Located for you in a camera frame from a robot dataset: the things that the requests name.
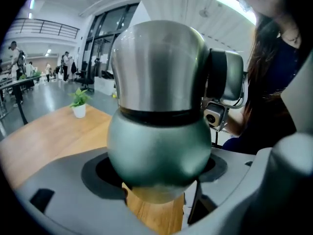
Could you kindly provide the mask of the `long ceiling light tube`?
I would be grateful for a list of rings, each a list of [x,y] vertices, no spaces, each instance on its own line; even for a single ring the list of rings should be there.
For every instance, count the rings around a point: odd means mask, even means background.
[[[215,0],[215,1],[233,9],[234,11],[245,17],[253,25],[256,25],[257,23],[256,16],[252,8],[244,0]]]

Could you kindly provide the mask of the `person's right forearm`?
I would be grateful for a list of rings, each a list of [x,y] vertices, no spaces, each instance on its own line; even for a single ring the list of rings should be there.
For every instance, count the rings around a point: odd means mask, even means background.
[[[246,121],[240,110],[230,109],[225,122],[225,130],[232,135],[240,136],[244,130]]]

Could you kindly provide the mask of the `green metal bottle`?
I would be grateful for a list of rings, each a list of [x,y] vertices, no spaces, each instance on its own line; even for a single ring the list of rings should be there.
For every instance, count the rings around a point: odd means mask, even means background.
[[[200,176],[211,154],[211,132],[203,118],[178,126],[132,120],[117,110],[107,135],[109,160],[141,200],[171,202]]]

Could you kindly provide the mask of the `silver bottle lid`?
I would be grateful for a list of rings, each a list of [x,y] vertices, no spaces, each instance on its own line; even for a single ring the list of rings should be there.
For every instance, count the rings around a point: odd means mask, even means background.
[[[208,56],[204,38],[181,23],[158,20],[128,28],[111,51],[120,112],[151,125],[197,121]]]

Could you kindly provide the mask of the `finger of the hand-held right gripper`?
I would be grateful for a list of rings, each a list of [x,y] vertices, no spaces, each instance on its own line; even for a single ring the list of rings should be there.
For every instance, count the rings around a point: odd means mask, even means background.
[[[216,100],[238,100],[244,79],[244,63],[241,55],[233,51],[212,48],[207,65],[206,96]]]

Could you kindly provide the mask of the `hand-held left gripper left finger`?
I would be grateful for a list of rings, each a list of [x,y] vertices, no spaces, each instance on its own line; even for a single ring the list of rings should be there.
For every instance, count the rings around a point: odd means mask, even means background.
[[[127,207],[105,147],[48,163],[16,194],[52,235],[155,235]]]

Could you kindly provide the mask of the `person's black top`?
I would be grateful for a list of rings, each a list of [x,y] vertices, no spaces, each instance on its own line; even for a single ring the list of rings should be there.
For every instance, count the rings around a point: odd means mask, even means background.
[[[255,42],[248,66],[243,127],[238,137],[224,143],[223,149],[255,155],[296,131],[280,94],[299,72],[300,54],[281,38],[272,43]]]

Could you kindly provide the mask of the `green plant in white pot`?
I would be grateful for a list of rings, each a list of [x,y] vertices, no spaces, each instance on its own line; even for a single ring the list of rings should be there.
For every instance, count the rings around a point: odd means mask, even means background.
[[[73,99],[70,108],[77,118],[84,118],[86,115],[86,104],[87,101],[91,99],[91,97],[86,94],[86,91],[87,90],[78,88],[74,93],[69,94]]]

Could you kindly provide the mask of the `dark balcony railing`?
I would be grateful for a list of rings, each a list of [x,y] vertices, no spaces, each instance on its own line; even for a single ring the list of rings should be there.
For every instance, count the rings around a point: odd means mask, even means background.
[[[18,18],[12,22],[8,33],[38,33],[75,39],[79,30],[78,28],[52,21]]]

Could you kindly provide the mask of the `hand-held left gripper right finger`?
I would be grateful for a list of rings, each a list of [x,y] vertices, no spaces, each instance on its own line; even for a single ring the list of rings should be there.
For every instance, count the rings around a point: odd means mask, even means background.
[[[253,160],[253,155],[212,148],[205,169],[187,189],[187,225],[220,206],[242,181]]]

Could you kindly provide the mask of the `long office desk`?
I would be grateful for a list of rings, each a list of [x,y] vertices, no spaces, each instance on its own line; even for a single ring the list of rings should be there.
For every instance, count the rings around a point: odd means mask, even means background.
[[[15,81],[15,82],[10,82],[10,83],[7,83],[7,84],[5,84],[3,86],[0,86],[0,90],[4,90],[4,89],[7,89],[7,88],[12,88],[12,90],[14,92],[15,99],[16,99],[16,103],[18,104],[18,110],[20,112],[20,115],[22,117],[22,121],[23,121],[24,125],[28,124],[28,121],[26,120],[24,112],[22,110],[21,97],[18,94],[18,88],[22,84],[27,83],[29,81],[37,80],[38,78],[41,78],[41,75],[33,76],[31,78],[21,79],[21,80],[18,80],[18,81]]]

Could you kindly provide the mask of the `black office chair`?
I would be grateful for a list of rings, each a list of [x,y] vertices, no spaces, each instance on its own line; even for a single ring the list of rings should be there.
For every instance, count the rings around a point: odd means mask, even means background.
[[[79,78],[76,78],[76,82],[81,83],[80,90],[94,92],[94,80],[89,77],[88,64],[86,61],[82,62],[81,71],[77,73]]]

